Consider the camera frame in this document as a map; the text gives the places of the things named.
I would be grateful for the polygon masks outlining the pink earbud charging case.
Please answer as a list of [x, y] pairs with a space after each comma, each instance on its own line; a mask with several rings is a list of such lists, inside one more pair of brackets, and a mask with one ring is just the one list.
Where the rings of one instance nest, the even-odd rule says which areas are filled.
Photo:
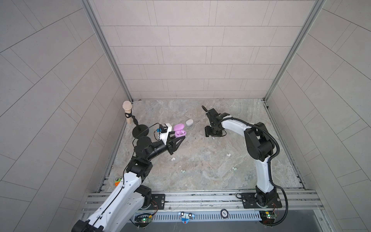
[[184, 124], [177, 124], [174, 126], [174, 135], [176, 138], [186, 136], [186, 131], [184, 130]]

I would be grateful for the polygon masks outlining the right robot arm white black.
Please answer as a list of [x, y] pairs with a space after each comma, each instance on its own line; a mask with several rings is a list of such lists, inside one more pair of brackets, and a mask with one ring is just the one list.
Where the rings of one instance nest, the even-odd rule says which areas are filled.
[[281, 208], [282, 203], [277, 193], [278, 186], [273, 183], [271, 160], [280, 152], [280, 147], [261, 122], [251, 124], [242, 119], [231, 117], [228, 113], [220, 114], [215, 109], [206, 109], [210, 125], [205, 127], [205, 136], [223, 137], [224, 131], [230, 130], [244, 137], [248, 154], [255, 160], [257, 172], [256, 194], [248, 196], [246, 201], [260, 208]]

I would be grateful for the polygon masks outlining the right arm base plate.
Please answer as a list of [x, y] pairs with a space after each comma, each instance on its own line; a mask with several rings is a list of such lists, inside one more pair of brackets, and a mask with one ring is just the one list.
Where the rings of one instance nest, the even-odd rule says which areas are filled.
[[256, 193], [246, 192], [238, 194], [239, 198], [242, 200], [243, 207], [245, 209], [264, 209], [264, 208], [282, 208], [281, 197], [276, 193], [271, 200], [266, 203], [259, 203], [256, 198]]

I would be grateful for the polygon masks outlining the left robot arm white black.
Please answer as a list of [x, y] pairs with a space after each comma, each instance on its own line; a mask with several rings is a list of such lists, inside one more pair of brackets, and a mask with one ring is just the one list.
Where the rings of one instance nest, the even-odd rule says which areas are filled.
[[152, 190], [142, 185], [153, 167], [151, 160], [164, 152], [172, 155], [186, 138], [185, 134], [177, 137], [173, 131], [159, 137], [155, 142], [147, 136], [137, 140], [135, 156], [119, 185], [86, 221], [75, 223], [73, 232], [119, 232], [138, 210], [151, 204]]

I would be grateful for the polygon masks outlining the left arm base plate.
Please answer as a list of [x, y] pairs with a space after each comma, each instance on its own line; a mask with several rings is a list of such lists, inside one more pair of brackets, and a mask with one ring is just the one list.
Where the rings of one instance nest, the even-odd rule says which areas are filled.
[[165, 194], [152, 194], [151, 198], [145, 197], [141, 210], [163, 210], [165, 205]]

